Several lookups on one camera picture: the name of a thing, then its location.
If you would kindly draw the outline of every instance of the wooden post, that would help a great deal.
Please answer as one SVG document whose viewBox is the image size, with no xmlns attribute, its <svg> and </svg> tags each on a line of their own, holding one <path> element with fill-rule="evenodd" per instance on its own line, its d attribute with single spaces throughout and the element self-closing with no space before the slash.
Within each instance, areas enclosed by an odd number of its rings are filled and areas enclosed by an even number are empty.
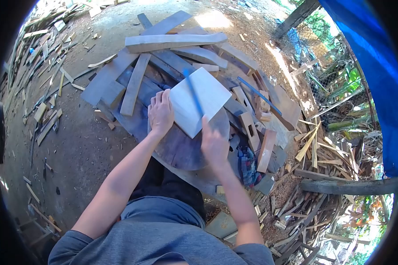
<svg viewBox="0 0 398 265">
<path fill-rule="evenodd" d="M 296 28 L 301 24 L 301 22 L 311 15 L 319 6 L 320 3 L 318 0 L 305 0 L 283 21 L 283 23 L 277 26 L 274 37 L 277 39 L 283 37 L 291 28 Z"/>
</svg>

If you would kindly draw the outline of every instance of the wood scrap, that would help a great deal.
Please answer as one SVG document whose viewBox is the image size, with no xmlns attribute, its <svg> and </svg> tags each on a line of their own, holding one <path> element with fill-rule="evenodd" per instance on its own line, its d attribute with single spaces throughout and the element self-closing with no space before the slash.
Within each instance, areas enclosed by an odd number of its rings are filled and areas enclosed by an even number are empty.
<svg viewBox="0 0 398 265">
<path fill-rule="evenodd" d="M 317 135 L 317 131 L 318 128 L 321 124 L 321 121 L 317 124 L 317 126 L 314 129 L 314 133 L 312 134 L 312 136 L 308 139 L 308 141 L 306 142 L 306 144 L 304 145 L 304 147 L 302 147 L 302 149 L 299 151 L 299 153 L 295 156 L 295 159 L 297 161 L 301 161 L 302 158 L 304 157 L 306 151 L 308 150 L 309 146 L 311 145 L 312 140 L 314 139 L 314 137 Z"/>
<path fill-rule="evenodd" d="M 117 57 L 118 57 L 118 54 L 116 53 L 116 54 L 111 55 L 111 56 L 109 56 L 108 58 L 106 58 L 106 59 L 104 59 L 104 60 L 102 60 L 102 61 L 100 61 L 100 62 L 98 62 L 98 63 L 89 64 L 88 67 L 96 67 L 96 66 L 99 66 L 99 65 L 101 65 L 101 64 L 107 64 L 107 63 L 109 63 L 110 61 L 112 61 L 113 59 L 115 59 L 115 58 L 117 58 Z"/>
</svg>

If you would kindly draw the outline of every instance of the dark wooden board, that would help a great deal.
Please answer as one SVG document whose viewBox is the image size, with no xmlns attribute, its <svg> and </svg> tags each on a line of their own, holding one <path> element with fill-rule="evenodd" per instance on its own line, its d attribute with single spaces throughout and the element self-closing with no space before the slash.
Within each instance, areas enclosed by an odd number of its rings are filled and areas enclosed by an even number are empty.
<svg viewBox="0 0 398 265">
<path fill-rule="evenodd" d="M 130 54 L 127 48 L 120 50 L 118 57 L 103 66 L 96 77 L 87 85 L 85 91 L 81 93 L 81 98 L 96 106 L 106 90 L 106 85 L 116 80 L 138 56 L 139 54 Z"/>
<path fill-rule="evenodd" d="M 301 182 L 303 190 L 347 195 L 382 195 L 398 192 L 398 177 L 383 180 L 360 180 L 349 182 L 313 181 L 304 179 Z"/>
<path fill-rule="evenodd" d="M 142 23 L 143 27 L 145 27 L 145 25 L 150 26 L 151 25 L 150 21 L 146 18 L 146 15 L 144 16 L 143 15 L 140 14 L 139 16 L 137 16 L 137 18 L 140 20 L 140 23 Z M 191 14 L 180 10 L 177 13 L 170 15 L 168 18 L 159 21 L 157 24 L 149 28 L 145 27 L 146 30 L 143 31 L 143 33 L 140 35 L 165 34 L 191 17 L 192 17 Z"/>
</svg>

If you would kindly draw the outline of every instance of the wooden plank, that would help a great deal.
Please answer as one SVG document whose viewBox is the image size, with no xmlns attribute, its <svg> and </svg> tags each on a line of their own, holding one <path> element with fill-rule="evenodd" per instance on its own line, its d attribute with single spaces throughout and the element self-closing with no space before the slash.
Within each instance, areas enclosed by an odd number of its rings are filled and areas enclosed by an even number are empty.
<svg viewBox="0 0 398 265">
<path fill-rule="evenodd" d="M 329 175 L 320 174 L 299 168 L 295 169 L 295 175 L 301 176 L 303 178 L 310 178 L 312 180 L 333 180 L 333 181 L 342 181 L 342 182 L 348 181 L 347 179 L 344 178 L 331 177 Z"/>
<path fill-rule="evenodd" d="M 102 60 L 102 61 L 100 61 L 100 62 L 98 62 L 98 63 L 95 63 L 95 64 L 89 64 L 89 68 L 91 68 L 91 67 L 96 67 L 96 66 L 99 66 L 99 65 L 101 65 L 101 64 L 107 64 L 107 63 L 109 63 L 110 61 L 112 61 L 113 59 L 115 59 L 115 58 L 117 58 L 118 57 L 118 54 L 116 53 L 116 54 L 114 54 L 114 55 L 111 55 L 111 56 L 109 56 L 108 58 L 106 58 L 106 59 L 104 59 L 104 60 Z"/>
<path fill-rule="evenodd" d="M 244 108 L 247 109 L 251 115 L 254 115 L 254 110 L 243 89 L 241 87 L 233 87 L 231 90 L 234 92 L 237 101 L 244 106 Z"/>
<path fill-rule="evenodd" d="M 299 151 L 299 153 L 295 156 L 295 159 L 297 161 L 300 162 L 302 160 L 302 158 L 304 157 L 306 151 L 308 150 L 310 144 L 312 143 L 312 140 L 317 135 L 317 131 L 318 131 L 318 128 L 319 128 L 320 124 L 321 124 L 321 121 L 315 127 L 314 133 L 312 134 L 312 136 L 308 139 L 308 141 L 305 143 L 305 145 L 302 147 L 302 149 Z"/>
<path fill-rule="evenodd" d="M 243 53 L 241 50 L 234 48 L 227 42 L 223 43 L 222 45 L 218 45 L 218 47 L 220 48 L 218 56 L 221 56 L 223 53 L 227 53 L 228 55 L 233 56 L 245 66 L 247 66 L 249 68 L 247 74 L 248 76 L 251 76 L 252 73 L 258 69 L 258 63 L 256 61 L 252 60 L 252 58 L 250 58 L 248 55 Z"/>
<path fill-rule="evenodd" d="M 265 173 L 267 171 L 268 163 L 270 162 L 270 157 L 276 142 L 276 135 L 277 132 L 275 131 L 269 129 L 265 130 L 264 139 L 258 155 L 258 166 L 256 169 L 258 172 Z"/>
<path fill-rule="evenodd" d="M 31 207 L 37 212 L 38 215 L 41 216 L 41 218 L 43 218 L 44 220 L 46 220 L 46 222 L 49 223 L 49 225 L 53 226 L 54 229 L 56 229 L 56 231 L 58 231 L 59 233 L 62 232 L 62 230 L 60 228 L 58 228 L 55 224 L 53 224 L 52 221 L 50 221 L 47 217 L 45 217 L 38 209 L 37 207 L 35 207 L 33 204 L 30 204 Z"/>
<path fill-rule="evenodd" d="M 213 77 L 218 76 L 219 67 L 217 65 L 192 63 L 192 66 L 195 67 L 195 69 L 203 67 L 208 73 L 212 74 Z"/>
<path fill-rule="evenodd" d="M 304 179 L 301 187 L 306 191 L 347 194 L 347 195 L 382 195 L 398 192 L 398 177 L 383 180 L 360 181 L 313 181 Z"/>
<path fill-rule="evenodd" d="M 341 160 L 319 160 L 317 162 L 322 164 L 343 165 Z"/>
<path fill-rule="evenodd" d="M 224 60 L 223 58 L 220 58 L 216 53 L 213 53 L 212 51 L 201 47 L 179 47 L 172 48 L 171 51 L 175 54 L 191 58 L 204 64 L 217 65 L 220 70 L 227 69 L 227 60 Z"/>
<path fill-rule="evenodd" d="M 26 33 L 24 35 L 24 39 L 35 36 L 35 35 L 39 35 L 39 34 L 45 34 L 48 33 L 49 30 L 48 29 L 43 29 L 43 30 L 38 30 L 38 31 L 34 31 L 34 32 L 30 32 L 30 33 Z"/>
<path fill-rule="evenodd" d="M 52 127 L 55 124 L 56 120 L 58 120 L 61 115 L 62 115 L 62 109 L 59 109 L 57 114 L 55 116 L 53 116 L 49 120 L 49 122 L 47 123 L 46 127 L 44 128 L 44 130 L 40 133 L 40 135 L 37 138 L 38 146 L 40 146 L 41 142 L 44 140 L 44 138 L 46 137 L 47 133 L 50 131 L 50 129 L 52 129 Z"/>
<path fill-rule="evenodd" d="M 116 80 L 138 56 L 139 54 L 130 54 L 126 48 L 120 50 L 118 57 L 103 66 L 96 77 L 88 84 L 85 91 L 81 93 L 81 98 L 96 106 L 106 89 L 106 85 Z"/>
<path fill-rule="evenodd" d="M 144 28 L 146 28 L 146 30 L 141 34 L 143 36 L 165 34 L 191 17 L 191 14 L 180 10 L 152 26 L 144 13 L 141 13 L 137 16 L 140 23 L 142 23 Z"/>
<path fill-rule="evenodd" d="M 107 86 L 106 93 L 103 93 L 101 100 L 111 109 L 114 109 L 122 99 L 126 91 L 126 87 L 118 83 L 117 81 L 112 81 Z"/>
<path fill-rule="evenodd" d="M 74 78 L 72 78 L 67 71 L 63 67 L 60 67 L 59 70 L 65 75 L 65 77 L 69 80 L 69 82 L 74 83 Z"/>
<path fill-rule="evenodd" d="M 240 114 L 239 120 L 242 123 L 243 128 L 246 130 L 250 148 L 254 152 L 258 151 L 260 149 L 261 142 L 259 140 L 258 132 L 256 131 L 251 114 L 249 112 Z"/>
<path fill-rule="evenodd" d="M 40 104 L 40 106 L 37 109 L 36 114 L 34 115 L 34 119 L 39 123 L 41 118 L 43 117 L 44 111 L 47 109 L 47 105 L 44 104 L 43 102 Z"/>
<path fill-rule="evenodd" d="M 231 98 L 231 93 L 203 68 L 196 70 L 189 78 L 197 91 L 204 114 L 208 119 L 212 119 Z M 202 129 L 202 117 L 196 109 L 186 79 L 171 89 L 170 100 L 174 108 L 175 123 L 190 138 L 194 138 Z"/>
<path fill-rule="evenodd" d="M 32 188 L 28 183 L 25 183 L 27 185 L 28 190 L 30 191 L 31 195 L 34 197 L 34 199 L 37 201 L 37 203 L 40 203 L 40 199 L 37 197 L 37 195 L 34 193 Z"/>
<path fill-rule="evenodd" d="M 222 33 L 209 35 L 143 35 L 125 38 L 125 46 L 130 53 L 146 53 L 154 50 L 185 46 L 216 44 L 227 41 Z"/>
<path fill-rule="evenodd" d="M 122 115 L 132 116 L 134 105 L 136 103 L 137 94 L 139 93 L 140 84 L 142 82 L 146 67 L 149 63 L 150 54 L 142 53 L 136 63 L 133 74 L 128 82 L 127 90 L 122 100 L 120 113 Z"/>
<path fill-rule="evenodd" d="M 59 83 L 59 92 L 58 92 L 58 96 L 59 96 L 59 97 L 60 97 L 61 94 L 62 94 L 62 84 L 63 84 L 63 82 L 64 82 L 64 76 L 65 76 L 65 74 L 62 73 L 62 75 L 61 75 L 61 82 Z"/>
</svg>

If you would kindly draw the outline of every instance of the wooden block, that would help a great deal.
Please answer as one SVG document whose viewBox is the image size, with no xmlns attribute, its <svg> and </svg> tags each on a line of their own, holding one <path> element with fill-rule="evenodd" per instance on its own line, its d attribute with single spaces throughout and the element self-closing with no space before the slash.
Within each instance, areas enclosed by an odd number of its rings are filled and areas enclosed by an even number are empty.
<svg viewBox="0 0 398 265">
<path fill-rule="evenodd" d="M 213 77 L 216 78 L 218 76 L 219 67 L 217 65 L 193 63 L 192 66 L 195 67 L 195 69 L 203 67 L 208 73 L 212 74 Z"/>
<path fill-rule="evenodd" d="M 270 162 L 271 154 L 273 152 L 274 143 L 276 142 L 277 132 L 272 130 L 265 130 L 264 139 L 262 141 L 261 150 L 258 155 L 258 166 L 256 171 L 266 172 L 268 163 Z"/>
<path fill-rule="evenodd" d="M 216 190 L 217 194 L 225 194 L 224 188 L 222 185 L 216 185 L 215 190 Z"/>
<path fill-rule="evenodd" d="M 275 220 L 273 225 L 278 227 L 278 228 L 280 228 L 281 230 L 285 230 L 286 229 L 286 225 L 283 224 L 282 222 L 278 221 L 278 220 Z"/>
<path fill-rule="evenodd" d="M 40 133 L 40 135 L 37 138 L 37 144 L 40 146 L 41 142 L 44 140 L 46 137 L 47 133 L 52 129 L 53 125 L 55 124 L 55 121 L 58 120 L 58 118 L 62 115 L 62 109 L 59 109 L 59 111 L 54 115 L 50 121 L 47 123 L 46 127 L 44 130 Z"/>
<path fill-rule="evenodd" d="M 287 172 L 291 172 L 292 171 L 292 166 L 289 163 L 287 163 L 286 166 L 284 167 L 284 169 L 286 169 Z"/>
<path fill-rule="evenodd" d="M 146 53 L 154 50 L 216 44 L 225 41 L 227 41 L 227 36 L 222 32 L 209 35 L 143 35 L 125 38 L 125 46 L 130 53 Z"/>
<path fill-rule="evenodd" d="M 122 96 L 126 91 L 125 86 L 117 81 L 112 81 L 107 86 L 107 90 L 103 93 L 101 100 L 111 109 L 116 108 L 121 102 Z"/>
<path fill-rule="evenodd" d="M 228 55 L 238 59 L 241 63 L 243 63 L 245 66 L 249 68 L 248 76 L 251 76 L 251 74 L 258 69 L 258 63 L 252 60 L 252 58 L 243 53 L 241 50 L 234 48 L 227 42 L 218 46 L 220 48 L 218 56 L 221 56 L 225 52 Z"/>
<path fill-rule="evenodd" d="M 34 119 L 35 119 L 37 122 L 40 122 L 40 120 L 41 120 L 41 118 L 42 118 L 42 116 L 43 116 L 43 114 L 44 114 L 44 111 L 45 111 L 46 109 L 47 109 L 47 105 L 44 104 L 44 102 L 42 102 L 42 103 L 40 104 L 40 106 L 38 107 L 36 114 L 34 115 Z"/>
<path fill-rule="evenodd" d="M 245 109 L 247 109 L 251 115 L 254 114 L 254 110 L 251 106 L 251 103 L 249 102 L 248 98 L 245 95 L 245 92 L 243 91 L 243 89 L 241 87 L 234 87 L 231 89 L 234 94 L 236 95 L 236 99 L 237 101 L 244 106 Z"/>
<path fill-rule="evenodd" d="M 258 218 L 258 221 L 259 221 L 260 223 L 262 223 L 262 222 L 264 221 L 265 217 L 267 217 L 267 215 L 268 215 L 268 212 L 265 211 L 265 212 L 260 216 L 260 218 Z"/>
<path fill-rule="evenodd" d="M 260 149 L 261 142 L 259 140 L 259 136 L 253 123 L 251 114 L 248 112 L 240 114 L 239 120 L 242 123 L 243 128 L 246 130 L 249 139 L 249 146 L 251 147 L 252 151 L 258 151 Z"/>
<path fill-rule="evenodd" d="M 109 63 L 110 61 L 112 61 L 113 59 L 115 59 L 115 58 L 117 58 L 117 57 L 118 57 L 118 54 L 116 53 L 116 54 L 111 55 L 111 56 L 109 56 L 108 58 L 106 58 L 106 59 L 104 59 L 104 60 L 102 60 L 102 61 L 100 61 L 100 62 L 98 62 L 98 63 L 89 64 L 88 67 L 96 67 L 96 66 L 99 66 L 99 65 L 101 65 L 101 64 Z"/>
<path fill-rule="evenodd" d="M 34 193 L 32 188 L 28 183 L 26 183 L 28 190 L 30 191 L 31 195 L 34 197 L 34 199 L 37 201 L 37 203 L 40 203 L 40 199 L 37 197 L 37 195 Z"/>
<path fill-rule="evenodd" d="M 171 50 L 175 54 L 200 61 L 204 64 L 217 65 L 220 70 L 227 69 L 228 61 L 220 58 L 210 50 L 197 46 L 172 48 Z"/>
<path fill-rule="evenodd" d="M 231 98 L 231 93 L 204 68 L 199 68 L 189 78 L 196 89 L 204 114 L 212 119 Z M 171 89 L 170 100 L 174 108 L 175 123 L 190 138 L 194 138 L 202 129 L 202 117 L 197 111 L 186 79 Z"/>
<path fill-rule="evenodd" d="M 146 66 L 149 63 L 150 54 L 142 53 L 134 67 L 133 74 L 128 82 L 127 90 L 122 100 L 120 113 L 122 115 L 132 116 L 137 95 L 139 93 L 140 84 L 143 80 Z"/>
</svg>

